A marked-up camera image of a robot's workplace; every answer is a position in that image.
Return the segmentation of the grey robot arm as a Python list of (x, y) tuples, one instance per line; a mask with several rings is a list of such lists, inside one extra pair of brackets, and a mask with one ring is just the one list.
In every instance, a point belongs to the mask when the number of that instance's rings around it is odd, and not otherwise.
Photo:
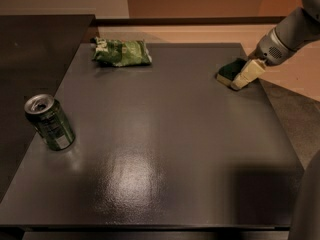
[[(305, 45), (320, 39), (320, 0), (302, 0), (257, 44), (248, 62), (231, 82), (240, 90), (262, 74), (266, 66), (277, 66)], [(320, 152), (305, 169), (288, 240), (320, 240)]]

